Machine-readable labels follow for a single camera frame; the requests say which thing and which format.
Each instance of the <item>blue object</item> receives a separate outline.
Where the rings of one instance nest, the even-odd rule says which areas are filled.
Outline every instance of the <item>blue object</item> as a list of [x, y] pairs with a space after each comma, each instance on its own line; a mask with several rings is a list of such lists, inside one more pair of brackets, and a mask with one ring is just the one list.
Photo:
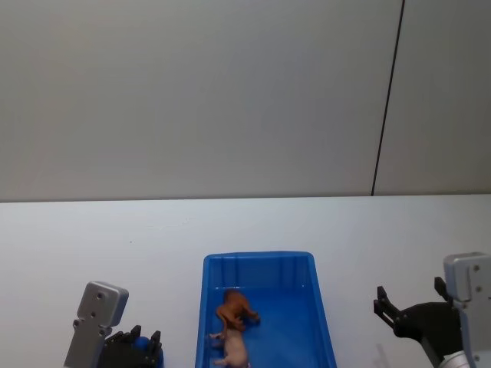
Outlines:
[[223, 350], [208, 334], [222, 330], [215, 315], [227, 288], [238, 288], [261, 323], [243, 334], [252, 368], [335, 368], [314, 257], [299, 251], [209, 255], [203, 265], [195, 368], [213, 367]]
[[[135, 340], [134, 347], [136, 347], [139, 350], [147, 350], [148, 343], [150, 340], [147, 337], [138, 337]], [[157, 368], [163, 368], [163, 350], [160, 349], [160, 354], [159, 354], [159, 361], [157, 362]]]

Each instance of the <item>white wall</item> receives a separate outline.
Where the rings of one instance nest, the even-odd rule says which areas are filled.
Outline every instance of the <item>white wall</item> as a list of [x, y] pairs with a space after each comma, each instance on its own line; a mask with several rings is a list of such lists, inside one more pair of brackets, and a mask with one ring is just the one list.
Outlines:
[[491, 192], [491, 2], [406, 2], [375, 194]]
[[371, 190], [399, 0], [3, 0], [0, 200]]

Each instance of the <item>white table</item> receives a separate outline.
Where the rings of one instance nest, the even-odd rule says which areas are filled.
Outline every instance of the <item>white table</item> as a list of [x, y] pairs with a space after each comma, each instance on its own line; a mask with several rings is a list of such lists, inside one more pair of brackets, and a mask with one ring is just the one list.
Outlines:
[[205, 255], [304, 250], [339, 368], [430, 367], [374, 315], [376, 287], [401, 308], [438, 301], [443, 257], [490, 239], [491, 195], [1, 204], [0, 365], [61, 366], [84, 286], [102, 280], [130, 291], [119, 327], [161, 330], [166, 367], [190, 368]]

